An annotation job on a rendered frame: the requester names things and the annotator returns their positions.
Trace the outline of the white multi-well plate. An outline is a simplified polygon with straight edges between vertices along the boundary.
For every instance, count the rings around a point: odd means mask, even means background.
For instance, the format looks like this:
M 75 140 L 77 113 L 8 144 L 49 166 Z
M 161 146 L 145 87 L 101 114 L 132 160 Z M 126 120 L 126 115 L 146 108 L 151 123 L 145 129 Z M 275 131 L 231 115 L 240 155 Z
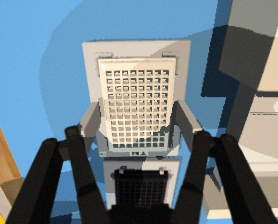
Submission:
M 109 151 L 167 151 L 176 58 L 98 61 Z

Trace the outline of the black multi-well plate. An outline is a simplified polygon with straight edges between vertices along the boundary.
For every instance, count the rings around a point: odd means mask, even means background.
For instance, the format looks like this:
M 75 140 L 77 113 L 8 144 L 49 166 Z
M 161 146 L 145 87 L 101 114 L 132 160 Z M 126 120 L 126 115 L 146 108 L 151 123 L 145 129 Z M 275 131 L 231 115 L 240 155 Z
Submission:
M 119 170 L 114 172 L 116 204 L 144 207 L 164 203 L 168 170 Z

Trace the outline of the blue open-top bin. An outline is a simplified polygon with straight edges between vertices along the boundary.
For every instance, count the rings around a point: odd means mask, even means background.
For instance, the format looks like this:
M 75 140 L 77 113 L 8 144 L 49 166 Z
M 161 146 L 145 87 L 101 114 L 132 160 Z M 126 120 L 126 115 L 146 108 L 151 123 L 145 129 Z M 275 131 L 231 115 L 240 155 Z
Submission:
M 50 218 L 49 224 L 81 224 L 81 219 L 53 219 L 53 218 Z

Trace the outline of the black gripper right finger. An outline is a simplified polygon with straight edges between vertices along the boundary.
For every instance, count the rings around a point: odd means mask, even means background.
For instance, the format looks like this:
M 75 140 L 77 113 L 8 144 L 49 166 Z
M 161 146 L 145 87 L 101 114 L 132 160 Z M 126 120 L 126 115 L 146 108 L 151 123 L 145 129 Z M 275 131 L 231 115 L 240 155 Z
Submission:
M 236 138 L 211 136 L 184 100 L 177 100 L 176 121 L 191 155 L 169 224 L 199 224 L 208 157 L 215 158 L 233 224 L 278 224 Z

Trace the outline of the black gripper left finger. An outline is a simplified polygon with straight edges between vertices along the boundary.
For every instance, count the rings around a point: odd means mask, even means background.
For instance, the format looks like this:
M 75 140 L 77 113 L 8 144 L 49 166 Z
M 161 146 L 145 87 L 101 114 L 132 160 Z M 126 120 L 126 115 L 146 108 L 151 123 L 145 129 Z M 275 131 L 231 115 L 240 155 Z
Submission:
M 49 224 L 63 162 L 69 160 L 81 223 L 111 224 L 87 156 L 100 122 L 99 102 L 92 102 L 79 125 L 64 129 L 65 140 L 41 143 L 5 224 Z

